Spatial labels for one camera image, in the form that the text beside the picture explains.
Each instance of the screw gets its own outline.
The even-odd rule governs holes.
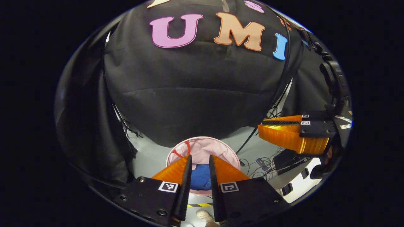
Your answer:
[[[167,212],[165,212],[164,210],[159,210],[157,213],[160,216],[166,216],[167,215]]]

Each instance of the hazard tape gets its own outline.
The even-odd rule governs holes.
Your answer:
[[[213,206],[213,203],[188,204],[187,207],[205,207],[205,206]]]

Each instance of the white sneaker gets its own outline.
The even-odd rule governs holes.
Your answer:
[[[196,216],[198,216],[198,218],[200,218],[202,221],[206,221],[206,222],[214,222],[215,221],[212,218],[212,216],[206,210],[199,210],[196,213]]]

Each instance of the pink container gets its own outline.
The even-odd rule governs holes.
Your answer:
[[[188,150],[190,150],[190,154],[192,155],[192,170],[196,168],[197,164],[209,164],[209,156],[211,154],[240,170],[240,161],[233,149],[222,141],[212,137],[193,137],[177,144],[167,156],[166,167],[181,157],[186,156]],[[212,195],[212,190],[197,191],[191,189],[189,192],[195,195]]]

